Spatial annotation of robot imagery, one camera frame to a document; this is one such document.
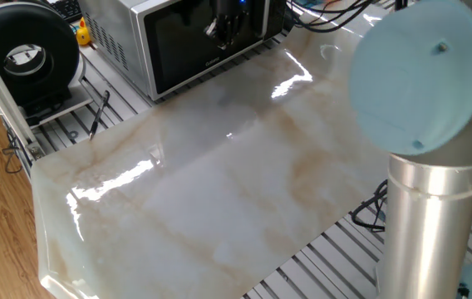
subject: black wire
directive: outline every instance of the black wire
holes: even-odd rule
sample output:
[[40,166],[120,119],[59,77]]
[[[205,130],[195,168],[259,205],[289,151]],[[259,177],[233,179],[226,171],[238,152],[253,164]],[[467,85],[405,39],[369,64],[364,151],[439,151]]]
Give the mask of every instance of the black wire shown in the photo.
[[[352,11],[352,7],[355,7],[356,6],[356,3],[359,3],[361,0],[357,0],[355,3],[353,3],[348,9],[347,11]],[[360,8],[357,9],[356,12],[354,12],[347,20],[343,21],[342,23],[340,23],[339,25],[335,26],[335,27],[331,27],[331,28],[326,28],[326,29],[316,29],[316,28],[312,28],[312,27],[315,27],[315,26],[321,26],[322,24],[325,24],[327,22],[333,22],[333,20],[337,19],[338,17],[334,17],[333,19],[327,21],[327,22],[321,22],[321,23],[314,23],[314,24],[306,24],[305,22],[301,21],[301,19],[299,18],[299,16],[291,9],[288,7],[291,15],[292,15],[292,19],[293,19],[293,22],[295,24],[298,24],[298,25],[301,25],[302,27],[306,28],[307,30],[311,31],[311,32],[316,32],[316,33],[328,33],[328,32],[334,32],[336,31],[337,29],[345,26],[345,24],[349,23],[350,21],[352,21],[352,19],[354,19],[355,17],[357,17],[365,8],[367,8],[369,5],[371,4],[371,0],[366,0],[365,2],[363,2],[360,6]]]
[[[357,9],[357,8],[360,8],[360,7],[362,7],[362,6],[363,6],[363,3],[362,3],[362,4],[357,4],[357,5],[356,5],[355,3],[353,3],[353,4],[351,4],[350,7],[347,7],[347,8],[345,8],[345,9],[340,9],[340,10],[327,10],[327,11],[325,11],[325,13],[343,13],[343,12],[350,12],[350,11],[355,10],[355,9]],[[305,7],[304,9],[307,9],[307,10],[309,10],[309,11],[311,11],[311,12],[322,12],[322,11],[325,10],[324,8],[314,8],[314,7]]]
[[[381,208],[384,205],[384,202],[386,201],[387,198],[387,179],[380,183],[378,185],[378,188],[376,188],[376,191],[374,193],[374,196],[367,201],[361,203],[361,205],[356,208],[354,211],[351,213],[351,220],[354,222],[354,224],[364,227],[364,228],[369,228],[373,233],[381,233],[386,231],[386,227],[381,226],[381,225],[376,225],[376,222],[378,221],[378,216],[380,214]],[[376,205],[376,216],[375,216],[375,221],[373,224],[369,223],[363,223],[362,221],[358,220],[358,214],[365,208],[368,208],[372,204]]]
[[16,154],[16,151],[20,149],[16,146],[17,137],[12,132],[12,129],[7,130],[7,139],[9,140],[9,146],[5,149],[2,149],[2,154],[9,156],[9,158],[7,159],[7,163],[5,164],[5,172],[8,174],[17,174],[22,171],[22,166],[20,166],[20,169],[18,170],[9,170],[9,165],[11,164],[12,157]]
[[[321,13],[321,16],[318,17],[317,19],[320,19],[322,17],[323,14],[325,13],[340,13],[338,16],[334,17],[332,20],[328,20],[326,22],[321,22],[321,23],[315,23],[313,24],[316,20],[313,20],[312,22],[308,23],[308,25],[312,24],[313,26],[317,27],[317,26],[321,26],[321,25],[324,25],[324,24],[327,24],[329,22],[333,22],[335,20],[337,20],[339,17],[342,17],[343,15],[345,15],[347,12],[351,12],[353,10],[356,9],[356,5],[361,1],[361,0],[356,0],[353,4],[351,4],[351,6],[347,7],[346,9],[343,9],[341,11],[328,11],[326,8],[328,5],[332,4],[332,3],[335,3],[335,2],[338,2],[338,1],[341,1],[341,0],[336,0],[336,1],[332,1],[332,2],[329,2],[327,4],[325,4],[325,6],[323,8],[320,8],[320,9],[316,9],[316,8],[311,8],[311,7],[305,7],[305,9],[309,10],[309,11],[312,11],[312,12],[320,12]],[[293,0],[290,0],[289,2],[291,4],[291,7],[293,7]]]
[[309,22],[308,25],[311,25],[313,24],[315,21],[317,20],[320,20],[322,18],[322,16],[325,14],[325,9],[327,9],[327,7],[333,3],[336,3],[336,2],[340,2],[341,0],[334,0],[334,1],[330,1],[328,2],[327,4],[325,4],[325,6],[322,8],[322,12],[321,12],[321,15],[319,17],[316,17],[313,21]]
[[[356,0],[356,2],[354,2],[354,3],[352,4],[352,6],[353,6],[354,4],[360,2],[360,1],[361,1],[361,0]],[[347,12],[350,12],[350,10],[349,10],[349,11],[346,11],[346,12],[342,12],[342,13],[338,14],[337,16],[333,17],[332,19],[330,19],[330,20],[328,20],[328,21],[313,23],[312,26],[318,27],[318,26],[322,26],[322,25],[326,25],[326,24],[328,24],[328,23],[334,22],[334,21],[336,21],[338,18],[343,17]]]

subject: round black device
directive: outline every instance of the round black device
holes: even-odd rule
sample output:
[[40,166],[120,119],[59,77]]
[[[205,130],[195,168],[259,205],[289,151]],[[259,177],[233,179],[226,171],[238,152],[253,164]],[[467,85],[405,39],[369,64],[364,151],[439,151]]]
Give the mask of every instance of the round black device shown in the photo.
[[44,3],[0,5],[0,76],[28,115],[71,97],[79,64],[70,25]]

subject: silver cylinder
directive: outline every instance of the silver cylinder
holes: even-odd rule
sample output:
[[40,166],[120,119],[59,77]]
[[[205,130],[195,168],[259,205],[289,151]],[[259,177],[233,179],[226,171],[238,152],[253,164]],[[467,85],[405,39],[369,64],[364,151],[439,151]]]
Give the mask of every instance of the silver cylinder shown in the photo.
[[472,167],[391,156],[382,299],[455,299],[472,225]]

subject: marble surface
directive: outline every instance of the marble surface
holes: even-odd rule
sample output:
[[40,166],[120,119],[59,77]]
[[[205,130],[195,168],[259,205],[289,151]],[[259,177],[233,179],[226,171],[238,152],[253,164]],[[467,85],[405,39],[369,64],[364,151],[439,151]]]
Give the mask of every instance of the marble surface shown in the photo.
[[275,49],[38,160],[41,284],[57,298],[240,298],[386,177],[347,78],[371,23]]

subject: stainless steel microwave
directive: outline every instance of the stainless steel microwave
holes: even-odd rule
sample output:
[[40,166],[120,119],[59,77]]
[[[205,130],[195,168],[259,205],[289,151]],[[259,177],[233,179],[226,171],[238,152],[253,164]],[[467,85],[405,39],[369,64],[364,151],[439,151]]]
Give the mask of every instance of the stainless steel microwave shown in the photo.
[[220,47],[205,33],[225,0],[79,0],[91,39],[138,90],[157,100],[283,29],[285,0],[238,0],[238,35]]

